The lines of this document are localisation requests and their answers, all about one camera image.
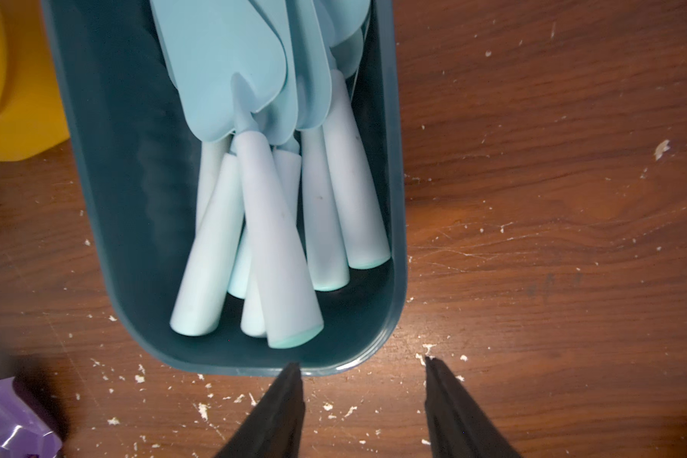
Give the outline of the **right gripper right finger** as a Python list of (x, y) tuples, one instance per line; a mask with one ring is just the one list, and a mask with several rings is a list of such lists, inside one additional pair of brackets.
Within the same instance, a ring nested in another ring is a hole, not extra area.
[(514, 457), (521, 454), (440, 359), (426, 360), (427, 429), (434, 457)]

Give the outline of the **teal round shovel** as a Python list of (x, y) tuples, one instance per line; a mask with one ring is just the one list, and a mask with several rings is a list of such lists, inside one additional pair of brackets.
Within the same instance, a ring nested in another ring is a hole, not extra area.
[(200, 229), (200, 225), (202, 225), (209, 200), (219, 177), (221, 162), (224, 155), (229, 151), (230, 144), (230, 135), (216, 142), (202, 143), (200, 173), (198, 173), (196, 230)]

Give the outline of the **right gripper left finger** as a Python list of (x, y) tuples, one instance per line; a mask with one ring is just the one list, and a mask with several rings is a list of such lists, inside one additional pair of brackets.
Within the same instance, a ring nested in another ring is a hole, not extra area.
[(298, 457), (305, 410), (301, 368), (290, 363), (216, 457)]

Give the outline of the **purple shovel lowest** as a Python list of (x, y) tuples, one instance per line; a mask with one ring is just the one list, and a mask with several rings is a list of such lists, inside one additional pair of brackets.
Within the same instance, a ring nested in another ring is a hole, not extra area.
[(0, 378), (0, 457), (57, 457), (59, 425), (15, 377)]

